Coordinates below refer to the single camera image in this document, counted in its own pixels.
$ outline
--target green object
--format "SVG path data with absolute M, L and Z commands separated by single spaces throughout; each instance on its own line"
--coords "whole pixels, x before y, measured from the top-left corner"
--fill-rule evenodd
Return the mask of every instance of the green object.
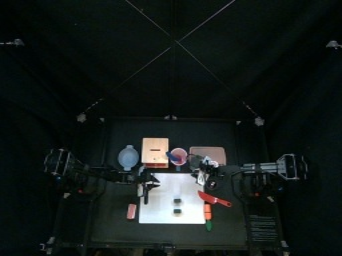
M 206 228 L 208 228 L 208 231 L 212 231 L 212 229 L 213 229 L 212 220 L 206 220 Z

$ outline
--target white surface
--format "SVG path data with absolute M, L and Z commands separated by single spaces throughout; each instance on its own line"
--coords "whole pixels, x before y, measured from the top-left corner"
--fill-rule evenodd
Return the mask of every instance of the white surface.
M 204 187 L 196 183 L 196 178 L 187 174 L 157 173 L 161 187 L 149 193 L 149 204 L 141 199 L 139 223 L 154 224 L 205 224 L 204 200 L 198 190 Z M 181 198 L 182 203 L 175 204 L 174 199 Z

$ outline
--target red object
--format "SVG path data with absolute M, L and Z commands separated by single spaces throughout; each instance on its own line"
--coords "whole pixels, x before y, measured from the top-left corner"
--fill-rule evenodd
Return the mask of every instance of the red object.
M 129 204 L 129 211 L 127 211 L 129 220 L 133 220 L 135 218 L 135 211 L 137 211 L 137 204 Z
M 209 203 L 212 204 L 216 204 L 216 203 L 220 203 L 222 205 L 225 205 L 226 207 L 232 207 L 232 202 L 224 200 L 224 199 L 220 199 L 212 195 L 209 195 L 208 193 L 202 192 L 202 191 L 198 191 L 198 195 L 200 197 Z

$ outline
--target cable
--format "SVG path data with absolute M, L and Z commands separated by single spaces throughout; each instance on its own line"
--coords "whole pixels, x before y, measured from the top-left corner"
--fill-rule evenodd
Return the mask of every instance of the cable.
M 173 38 L 173 42 L 177 43 L 177 45 L 179 45 L 182 47 L 182 49 L 187 52 L 187 54 L 194 58 L 194 60 L 201 64 L 201 66 L 205 68 L 205 70 L 210 73 L 210 75 L 216 78 L 216 80 L 220 82 L 221 85 L 224 85 L 224 87 L 226 88 L 226 90 L 232 93 L 232 95 L 234 96 L 234 98 L 237 99 L 237 101 L 241 101 L 244 106 L 246 107 L 246 109 L 253 113 L 253 115 L 256 116 L 256 118 L 261 118 L 258 113 L 253 110 L 253 108 L 250 107 L 250 105 L 241 99 L 241 97 L 236 94 L 236 92 L 233 91 L 233 89 L 228 86 L 228 84 L 220 79 L 220 77 L 214 74 L 214 72 L 209 69 L 209 67 L 200 61 L 200 59 L 194 56 L 194 54 L 190 52 L 190 50 L 181 44 L 181 42 L 210 21 L 214 19 L 214 17 L 224 12 L 224 10 L 232 6 L 232 4 L 236 2 L 237 0 L 230 1 L 179 40 L 174 40 Z M 158 25 L 158 23 L 145 14 L 143 10 L 141 10 L 129 0 L 126 0 L 126 2 L 130 4 L 130 6 L 143 15 L 143 17 L 158 27 L 158 29 L 169 36 L 171 37 L 171 34 L 162 28 L 161 25 Z M 113 88 L 113 90 L 110 90 L 110 94 L 114 93 L 114 91 L 122 87 L 127 81 L 131 80 L 131 78 L 141 73 L 141 71 L 150 66 L 150 64 L 174 47 L 169 47 L 118 86 L 115 86 Z M 105 98 L 101 98 L 78 116 L 78 120 L 81 122 L 86 121 L 86 113 L 105 100 Z

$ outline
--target orange object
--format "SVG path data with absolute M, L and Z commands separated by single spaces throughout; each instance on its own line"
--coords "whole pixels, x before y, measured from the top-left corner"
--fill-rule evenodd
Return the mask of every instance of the orange object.
M 210 204 L 205 204 L 205 219 L 206 220 L 212 220 L 212 205 Z

